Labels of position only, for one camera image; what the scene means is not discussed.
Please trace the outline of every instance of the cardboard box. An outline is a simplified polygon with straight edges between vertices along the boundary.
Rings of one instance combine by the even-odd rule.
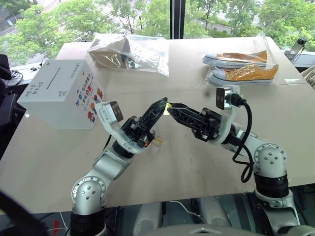
[[[55,129],[93,129],[104,91],[85,60],[48,60],[18,103]]]
[[[123,34],[98,33],[89,48],[97,67],[126,69],[127,57],[123,53],[130,53],[129,41]]]

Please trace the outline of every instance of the white box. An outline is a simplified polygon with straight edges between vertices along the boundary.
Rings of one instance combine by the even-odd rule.
[[[55,129],[93,129],[104,91],[85,60],[48,60],[18,103]]]

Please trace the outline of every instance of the sneaker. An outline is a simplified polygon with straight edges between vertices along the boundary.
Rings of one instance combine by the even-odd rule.
[[[241,54],[241,53],[208,53],[202,62],[207,65],[213,65],[222,68],[241,68],[249,63],[255,63],[258,66],[266,67],[267,51],[262,51],[254,54]]]
[[[267,84],[272,82],[278,65],[271,69],[262,69],[256,64],[250,64],[237,70],[217,68],[209,73],[207,79],[217,85],[240,85],[240,84]]]

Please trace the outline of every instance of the small yellow object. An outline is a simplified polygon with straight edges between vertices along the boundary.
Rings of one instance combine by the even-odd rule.
[[[154,139],[154,142],[153,142],[153,144],[154,144],[155,146],[157,146],[157,147],[161,146],[162,143],[163,143],[163,139],[160,138],[160,137],[156,137],[156,138]]]
[[[168,116],[170,113],[167,111],[167,108],[172,107],[172,105],[170,103],[167,103],[165,106],[165,110],[163,112],[163,115]]]

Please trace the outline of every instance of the white shoe sole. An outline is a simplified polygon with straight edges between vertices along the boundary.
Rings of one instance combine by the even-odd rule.
[[[263,62],[232,62],[232,61],[226,61],[226,60],[218,60],[218,59],[213,59],[209,58],[207,56],[204,56],[202,59],[202,62],[207,65],[213,65],[216,67],[221,67],[221,68],[232,68],[232,69],[239,69],[242,68],[248,64],[256,64],[259,67],[266,67],[266,63]]]
[[[244,80],[244,81],[231,81],[231,80],[224,80],[220,79],[213,75],[212,72],[209,73],[207,77],[208,81],[211,81],[212,83],[220,86],[224,85],[257,85],[257,84],[269,84],[273,81],[273,79],[270,80]]]

